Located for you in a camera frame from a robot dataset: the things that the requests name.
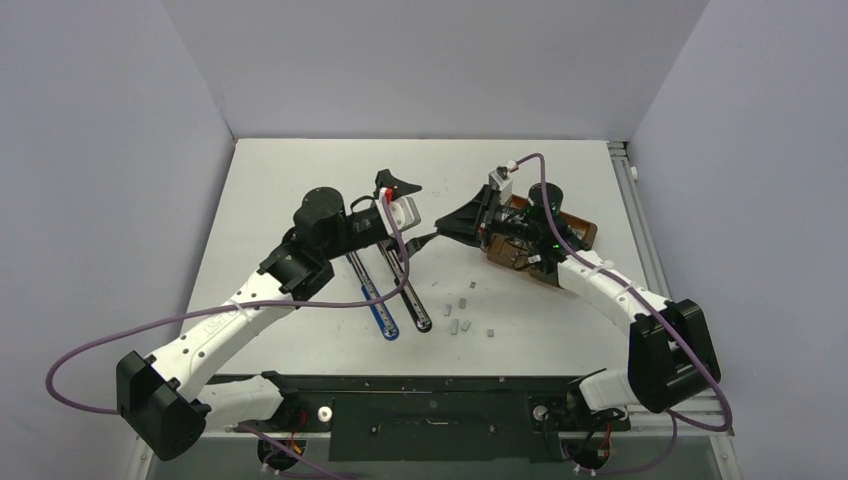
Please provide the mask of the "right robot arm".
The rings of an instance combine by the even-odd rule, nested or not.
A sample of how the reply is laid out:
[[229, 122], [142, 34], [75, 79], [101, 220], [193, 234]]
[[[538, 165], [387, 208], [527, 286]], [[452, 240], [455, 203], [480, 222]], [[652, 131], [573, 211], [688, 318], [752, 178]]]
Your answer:
[[561, 213], [559, 187], [536, 183], [519, 203], [501, 196], [494, 187], [482, 187], [436, 221], [438, 234], [487, 253], [506, 242], [517, 244], [521, 269], [587, 301], [628, 341], [625, 367], [589, 375], [567, 397], [565, 414], [573, 425], [589, 428], [608, 408], [640, 405], [662, 413], [720, 381], [697, 303], [650, 292], [602, 260]]

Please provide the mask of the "brown plastic tray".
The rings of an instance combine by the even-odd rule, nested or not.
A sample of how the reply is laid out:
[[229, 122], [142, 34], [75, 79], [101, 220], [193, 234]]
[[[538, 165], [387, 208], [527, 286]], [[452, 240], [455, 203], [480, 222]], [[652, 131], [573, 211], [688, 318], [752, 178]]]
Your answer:
[[[484, 248], [490, 262], [516, 272], [523, 272], [532, 279], [555, 288], [560, 288], [556, 267], [567, 256], [544, 218], [539, 221], [528, 218], [524, 213], [509, 213], [506, 224], [499, 224], [500, 231], [489, 237]], [[598, 227], [588, 220], [560, 213], [555, 226], [563, 239], [574, 250], [590, 250], [594, 244]]]

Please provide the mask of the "blue stapler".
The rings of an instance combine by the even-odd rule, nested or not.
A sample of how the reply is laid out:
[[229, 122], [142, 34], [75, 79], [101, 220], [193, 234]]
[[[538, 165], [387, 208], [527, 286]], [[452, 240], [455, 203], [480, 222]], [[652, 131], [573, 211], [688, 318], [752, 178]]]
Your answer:
[[[356, 252], [345, 255], [346, 260], [353, 268], [353, 271], [360, 281], [361, 291], [366, 301], [375, 300], [380, 297], [380, 293], [376, 288], [372, 278], [365, 268], [362, 260]], [[387, 341], [394, 341], [399, 337], [399, 328], [384, 303], [373, 303], [369, 306], [370, 311], [380, 329], [382, 336]]]

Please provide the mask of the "black stapler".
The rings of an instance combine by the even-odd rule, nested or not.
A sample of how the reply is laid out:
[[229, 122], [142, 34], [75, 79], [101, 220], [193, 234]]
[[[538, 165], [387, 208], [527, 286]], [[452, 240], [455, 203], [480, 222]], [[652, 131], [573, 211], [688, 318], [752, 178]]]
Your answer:
[[[394, 275], [395, 284], [398, 285], [406, 274], [398, 252], [392, 248], [391, 242], [380, 243], [377, 247]], [[400, 296], [416, 329], [421, 333], [430, 332], [433, 327], [432, 320], [410, 281], [403, 287]]]

